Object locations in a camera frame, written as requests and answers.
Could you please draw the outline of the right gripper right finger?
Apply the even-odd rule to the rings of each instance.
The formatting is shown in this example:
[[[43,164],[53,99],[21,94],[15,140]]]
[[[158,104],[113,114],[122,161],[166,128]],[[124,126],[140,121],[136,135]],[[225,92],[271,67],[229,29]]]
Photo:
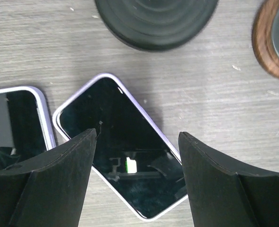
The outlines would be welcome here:
[[[228,156],[187,132],[178,140],[194,225],[279,227],[279,173]]]

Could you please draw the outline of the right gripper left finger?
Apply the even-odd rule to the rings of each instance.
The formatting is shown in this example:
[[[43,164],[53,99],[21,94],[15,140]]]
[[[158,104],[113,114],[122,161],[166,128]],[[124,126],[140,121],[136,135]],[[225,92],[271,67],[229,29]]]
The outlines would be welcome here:
[[[76,227],[96,147],[88,129],[0,170],[0,227]]]

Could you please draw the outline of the purple case phone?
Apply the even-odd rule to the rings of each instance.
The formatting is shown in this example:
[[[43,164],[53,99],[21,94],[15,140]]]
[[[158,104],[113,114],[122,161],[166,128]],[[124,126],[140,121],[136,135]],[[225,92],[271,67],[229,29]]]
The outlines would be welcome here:
[[[0,169],[55,148],[47,101],[33,86],[0,89]]]

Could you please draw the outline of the lavender phone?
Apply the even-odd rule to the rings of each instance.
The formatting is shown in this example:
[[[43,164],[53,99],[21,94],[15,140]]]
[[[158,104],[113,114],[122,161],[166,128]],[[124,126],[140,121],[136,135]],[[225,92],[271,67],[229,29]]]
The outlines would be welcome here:
[[[101,73],[52,117],[65,140],[97,132],[92,170],[143,221],[187,199],[179,152],[118,77]]]

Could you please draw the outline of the black phone stand tall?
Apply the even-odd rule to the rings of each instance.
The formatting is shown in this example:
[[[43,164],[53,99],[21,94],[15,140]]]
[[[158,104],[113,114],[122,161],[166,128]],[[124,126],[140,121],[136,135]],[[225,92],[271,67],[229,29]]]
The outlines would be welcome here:
[[[108,30],[126,45],[144,51],[178,48],[211,19],[216,0],[97,0]]]

